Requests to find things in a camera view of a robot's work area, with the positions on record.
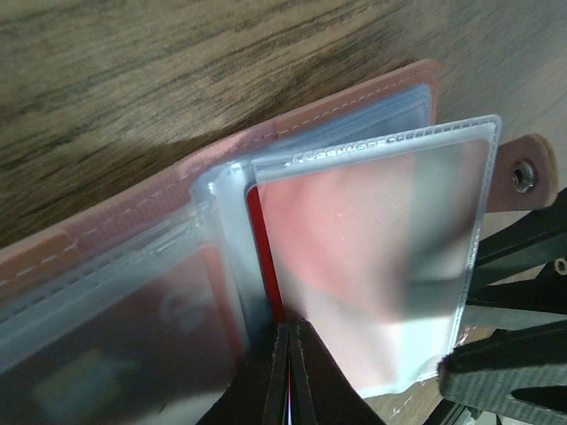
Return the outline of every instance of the wood grain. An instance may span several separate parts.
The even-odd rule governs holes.
[[[541,133],[567,182],[564,1],[4,0],[0,20],[0,247],[417,58],[444,66],[439,121],[498,113],[506,140]],[[371,404],[421,423],[427,385],[419,408]]]

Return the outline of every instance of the leather strap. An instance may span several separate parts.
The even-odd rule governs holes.
[[[530,211],[557,198],[557,159],[542,135],[523,135],[498,148],[487,213]]]

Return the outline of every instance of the plastic page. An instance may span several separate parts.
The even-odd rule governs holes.
[[[255,158],[278,158],[279,155],[289,157],[297,150],[322,148],[361,140],[361,137],[421,128],[427,126],[430,120],[430,88],[418,85],[320,127],[273,143],[230,164],[217,166],[196,182],[192,198],[218,205],[226,241],[227,266],[238,287],[252,343],[274,319],[267,301],[246,201],[248,189],[256,182],[252,161]]]
[[[454,346],[499,126],[253,162],[285,316],[314,324],[363,397],[431,377]]]
[[[252,160],[430,119],[430,88],[415,86],[216,167],[194,204],[2,305],[0,419],[195,421],[274,320],[246,203]]]
[[[248,341],[209,207],[27,294],[0,312],[0,418],[116,422],[176,401],[195,421]]]

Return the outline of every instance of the wallet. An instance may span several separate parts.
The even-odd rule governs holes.
[[[435,125],[438,97],[439,64],[415,62],[1,250],[0,418],[196,421],[296,318],[362,397],[434,376],[484,214],[557,193],[543,137]]]

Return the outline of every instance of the table surface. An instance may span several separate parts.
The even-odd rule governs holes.
[[[567,2],[4,0],[0,13],[0,247],[419,58],[443,65],[439,122],[498,113],[504,140],[541,133],[567,182]],[[428,382],[369,402],[411,425],[438,400]]]

